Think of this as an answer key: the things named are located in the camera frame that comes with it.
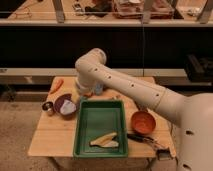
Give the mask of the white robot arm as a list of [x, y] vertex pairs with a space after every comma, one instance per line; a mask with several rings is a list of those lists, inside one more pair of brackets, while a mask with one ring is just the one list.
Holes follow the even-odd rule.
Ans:
[[85, 94], [102, 83], [151, 109], [181, 129], [177, 171], [213, 171], [213, 93], [184, 96], [110, 69], [106, 60], [99, 48], [76, 60], [77, 91]]

